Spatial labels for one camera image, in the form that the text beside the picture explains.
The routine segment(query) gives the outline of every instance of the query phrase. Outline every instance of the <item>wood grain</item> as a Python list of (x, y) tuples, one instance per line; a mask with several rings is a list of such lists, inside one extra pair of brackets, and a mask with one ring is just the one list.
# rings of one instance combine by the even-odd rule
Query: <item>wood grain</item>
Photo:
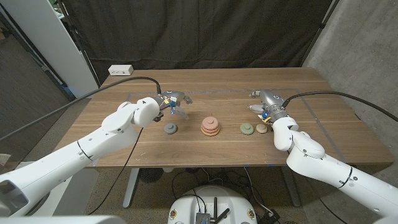
[[(161, 122), (153, 122), (143, 130), (128, 163), (131, 167), (283, 166), (287, 153), (274, 147), (273, 133), (255, 132), (250, 136), (240, 133), (240, 124), (255, 126), (261, 122), (247, 108), (260, 102), (258, 98), (250, 98), (250, 92), (273, 89), (287, 98), (298, 92), (331, 90), (312, 68), (138, 70), (133, 74), (155, 78), (162, 90), (184, 91), (193, 104), (182, 105), (189, 120), (165, 113)], [(108, 77), (104, 85), (123, 78)], [(145, 80), (126, 82), (98, 93), (57, 148), (100, 127), (102, 120), (127, 97), (135, 102), (154, 93), (154, 84)], [(297, 98), (289, 103), (287, 111), (301, 131), (309, 133), (323, 145), (326, 153), (337, 159), (350, 164), (389, 164), (394, 160), (339, 96)], [(207, 116), (214, 116), (220, 122), (221, 131), (217, 136), (206, 137), (201, 133), (200, 123)], [(163, 128), (170, 122), (178, 126), (178, 131), (168, 135)], [(96, 167), (123, 166), (131, 148), (101, 158)]]

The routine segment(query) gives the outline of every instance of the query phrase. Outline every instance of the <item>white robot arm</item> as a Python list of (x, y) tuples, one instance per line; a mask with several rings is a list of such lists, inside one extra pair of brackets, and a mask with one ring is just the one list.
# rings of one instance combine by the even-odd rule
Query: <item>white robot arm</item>
[(162, 111), (168, 107), (188, 119), (179, 107), (183, 100), (192, 102), (182, 92), (168, 91), (136, 104), (124, 102), (89, 135), (28, 166), (0, 175), (0, 217), (24, 216), (54, 187), (95, 159), (135, 143), (133, 124), (144, 128), (152, 121), (160, 121)]
[(249, 105), (269, 121), (274, 130), (274, 144), (278, 150), (290, 151), (287, 165), (296, 173), (328, 183), (382, 217), (398, 215), (398, 189), (372, 175), (341, 162), (305, 132), (282, 108), (283, 99), (271, 91), (254, 91), (261, 105)]

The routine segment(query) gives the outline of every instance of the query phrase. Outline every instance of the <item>table leg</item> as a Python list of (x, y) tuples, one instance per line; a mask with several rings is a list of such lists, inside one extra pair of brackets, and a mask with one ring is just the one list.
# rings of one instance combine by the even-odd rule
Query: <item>table leg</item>
[(285, 184), (287, 190), (289, 191), (290, 198), (292, 199), (293, 206), (295, 207), (301, 206), (299, 193), (297, 192), (296, 184), (294, 183), (292, 170), (290, 170), (290, 168), (287, 166), (280, 167), (280, 170), (282, 171), (282, 176), (284, 177)]
[(129, 182), (127, 183), (126, 194), (124, 194), (123, 208), (129, 208), (131, 206), (134, 191), (137, 187), (139, 176), (139, 168), (132, 168), (130, 171)]

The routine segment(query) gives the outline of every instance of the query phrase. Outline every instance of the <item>black cable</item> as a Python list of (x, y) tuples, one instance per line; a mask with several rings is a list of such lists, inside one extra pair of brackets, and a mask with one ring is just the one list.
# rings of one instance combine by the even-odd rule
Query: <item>black cable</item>
[(398, 118), (396, 116), (394, 116), (392, 113), (386, 111), (385, 109), (381, 108), (380, 106), (375, 105), (375, 104), (373, 104), (371, 102), (368, 102), (366, 100), (363, 100), (361, 98), (358, 98), (356, 96), (353, 96), (353, 95), (350, 95), (350, 94), (347, 94), (347, 93), (337, 92), (337, 91), (313, 91), (313, 92), (307, 92), (307, 93), (299, 93), (299, 94), (296, 94), (296, 95), (293, 95), (293, 96), (287, 98), (286, 101), (284, 101), (284, 103), (282, 104), (282, 107), (286, 108), (286, 106), (289, 104), (290, 100), (292, 100), (294, 98), (297, 98), (297, 97), (300, 97), (300, 96), (317, 95), (317, 94), (334, 94), (334, 95), (340, 95), (340, 96), (345, 96), (345, 97), (351, 98), (353, 100), (359, 101), (361, 103), (364, 103), (364, 104), (366, 104), (368, 106), (373, 107), (374, 109), (384, 113), (388, 117), (392, 118), (394, 121), (398, 122)]
[(197, 195), (197, 193), (195, 192), (195, 189), (193, 188), (192, 189), (193, 190), (193, 193), (195, 193), (195, 195), (197, 196), (197, 202), (198, 202), (198, 207), (199, 207), (199, 213), (201, 213), (201, 211), (200, 211), (200, 205), (199, 205), (199, 200), (198, 200), (198, 195)]
[(119, 179), (120, 175), (122, 174), (124, 168), (126, 168), (126, 165), (127, 165), (127, 163), (129, 162), (129, 160), (130, 160), (130, 157), (131, 157), (132, 152), (133, 152), (134, 149), (136, 148), (136, 145), (137, 145), (137, 142), (138, 142), (139, 136), (141, 135), (142, 130), (144, 130), (144, 128), (141, 128), (141, 131), (139, 132), (138, 137), (137, 137), (137, 141), (136, 141), (136, 143), (134, 144), (134, 146), (132, 147), (131, 152), (130, 152), (130, 155), (129, 155), (129, 157), (127, 158), (126, 163), (124, 164), (124, 166), (123, 166), (122, 170), (120, 171), (119, 175), (116, 177), (116, 180), (114, 180), (114, 182), (113, 182), (113, 184), (112, 184), (110, 190), (109, 190), (108, 193), (105, 195), (104, 200), (102, 200), (102, 202), (101, 202), (92, 212), (90, 212), (89, 215), (91, 215), (92, 213), (94, 213), (95, 211), (97, 211), (97, 209), (100, 208), (100, 206), (105, 202), (105, 200), (106, 200), (106, 198), (108, 197), (108, 195), (111, 193), (112, 188), (114, 187), (114, 185), (115, 185), (116, 182), (118, 181), (118, 179)]
[(197, 194), (186, 194), (186, 195), (181, 195), (181, 197), (179, 197), (179, 198), (186, 197), (186, 196), (194, 196), (197, 199), (199, 198), (203, 202), (203, 205), (205, 206), (205, 213), (206, 213), (206, 203), (200, 196), (198, 196)]
[(336, 215), (334, 212), (332, 212), (330, 210), (330, 208), (323, 202), (323, 200), (321, 199), (321, 197), (319, 196), (318, 192), (315, 190), (315, 188), (312, 186), (311, 182), (308, 180), (307, 177), (305, 177), (305, 180), (307, 180), (307, 182), (310, 184), (310, 187), (312, 189), (313, 192), (315, 192), (315, 194), (317, 195), (319, 201), (321, 201), (322, 205), (325, 206), (325, 208), (332, 214), (334, 215), (337, 219), (339, 219), (342, 223), (347, 224), (343, 219), (341, 219), (338, 215)]
[[(173, 196), (174, 196), (174, 199), (175, 200), (177, 200), (177, 199), (179, 199), (179, 198), (181, 198), (181, 197), (184, 197), (184, 196), (186, 196), (186, 195), (190, 195), (190, 194), (186, 194), (186, 195), (182, 195), (182, 196), (180, 196), (180, 197), (178, 197), (177, 198), (177, 196), (175, 196), (175, 192), (174, 192), (174, 180), (175, 180), (175, 178), (176, 177), (178, 177), (179, 175), (181, 175), (181, 174), (183, 174), (183, 173), (188, 173), (187, 171), (182, 171), (182, 172), (179, 172), (178, 174), (176, 174), (174, 177), (173, 177), (173, 179), (172, 179), (172, 192), (173, 192)], [(205, 204), (205, 201), (201, 198), (201, 197), (199, 197), (197, 194), (196, 194), (196, 192), (195, 192), (195, 189), (193, 189), (193, 192), (195, 193), (195, 194), (192, 194), (191, 196), (196, 196), (197, 197), (197, 200), (198, 200), (198, 198), (203, 202), (203, 204), (205, 205), (205, 213), (206, 213), (206, 204)]]
[(124, 82), (130, 81), (130, 80), (140, 80), (140, 79), (141, 80), (150, 80), (150, 81), (156, 83), (157, 94), (161, 94), (162, 93), (162, 91), (160, 90), (159, 83), (156, 80), (154, 80), (153, 78), (149, 78), (149, 77), (130, 77), (130, 78), (125, 78), (123, 80), (119, 80), (117, 82), (114, 82), (112, 84), (109, 84), (107, 86), (99, 88), (97, 90), (91, 91), (91, 92), (89, 92), (89, 93), (87, 93), (87, 94), (85, 94), (85, 95), (83, 95), (83, 96), (81, 96), (79, 98), (76, 98), (72, 102), (70, 102), (70, 103), (68, 103), (68, 104), (66, 104), (64, 106), (61, 106), (60, 108), (58, 108), (58, 109), (56, 109), (56, 110), (54, 110), (52, 112), (49, 112), (48, 114), (44, 115), (43, 117), (41, 117), (39, 119), (36, 119), (35, 121), (32, 121), (29, 124), (26, 124), (26, 125), (18, 128), (17, 130), (15, 130), (15, 131), (3, 136), (2, 138), (0, 138), (0, 142), (5, 140), (5, 139), (7, 139), (7, 138), (9, 138), (9, 137), (11, 137), (11, 136), (13, 136), (13, 135), (15, 135), (15, 134), (17, 134), (17, 133), (19, 133), (20, 131), (22, 131), (22, 130), (24, 130), (26, 128), (29, 128), (30, 126), (32, 126), (32, 125), (34, 125), (34, 124), (36, 124), (38, 122), (41, 122), (42, 120), (48, 118), (49, 116), (52, 116), (52, 115), (58, 113), (59, 111), (64, 110), (64, 109), (70, 107), (71, 105), (74, 105), (74, 104), (78, 103), (81, 100), (84, 100), (85, 98), (87, 98), (87, 97), (89, 97), (89, 96), (91, 96), (91, 95), (93, 95), (95, 93), (101, 92), (103, 90), (106, 90), (107, 88), (111, 88), (112, 86), (116, 86), (116, 85), (118, 85), (120, 83), (124, 83)]

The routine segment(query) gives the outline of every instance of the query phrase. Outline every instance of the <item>electrical outlet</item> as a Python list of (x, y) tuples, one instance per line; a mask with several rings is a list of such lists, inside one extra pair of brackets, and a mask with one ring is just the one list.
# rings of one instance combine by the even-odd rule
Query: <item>electrical outlet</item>
[(111, 65), (108, 68), (110, 75), (131, 75), (132, 65)]

